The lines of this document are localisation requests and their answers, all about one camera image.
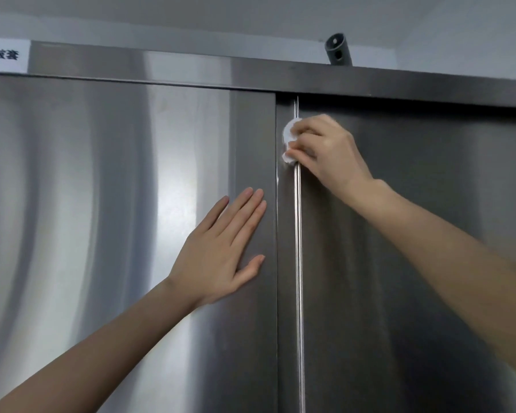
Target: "vertical metal strip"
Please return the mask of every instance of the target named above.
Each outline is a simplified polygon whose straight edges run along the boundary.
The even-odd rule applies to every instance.
[[[298,97],[294,102],[294,116],[299,117]],[[302,201],[300,194],[300,163],[294,166],[294,235],[296,238],[296,338],[298,344],[298,378],[300,413],[306,411],[306,392],[304,374],[304,304],[302,281]]]

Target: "white tissue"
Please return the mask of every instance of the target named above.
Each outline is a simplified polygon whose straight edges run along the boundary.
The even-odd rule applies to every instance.
[[[302,119],[299,118],[299,117],[296,117],[295,119],[292,119],[290,122],[287,123],[287,125],[283,129],[283,143],[285,144],[285,151],[287,151],[289,149],[289,142],[292,142],[292,141],[296,140],[296,136],[293,135],[290,132],[290,130],[292,129],[292,126],[296,122],[300,122],[300,120],[302,120]],[[283,160],[286,163],[295,163],[296,162],[295,159],[292,159],[292,158],[288,157],[286,152],[283,152]]]

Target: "white ceiling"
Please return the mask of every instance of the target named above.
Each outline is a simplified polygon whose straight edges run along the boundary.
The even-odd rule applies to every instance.
[[[0,11],[394,48],[442,0],[0,0]]]

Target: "elevator door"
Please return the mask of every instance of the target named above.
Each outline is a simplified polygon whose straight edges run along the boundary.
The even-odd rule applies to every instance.
[[[0,397],[165,278],[224,194],[275,200],[275,95],[0,76]],[[275,411],[275,206],[261,275],[177,325],[103,412]]]
[[[516,110],[301,97],[375,178],[516,261]],[[307,411],[516,413],[495,358],[392,245],[302,175]]]

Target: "white paper label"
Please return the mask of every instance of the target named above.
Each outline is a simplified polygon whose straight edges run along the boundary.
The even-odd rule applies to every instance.
[[[26,74],[31,41],[0,38],[0,72]]]

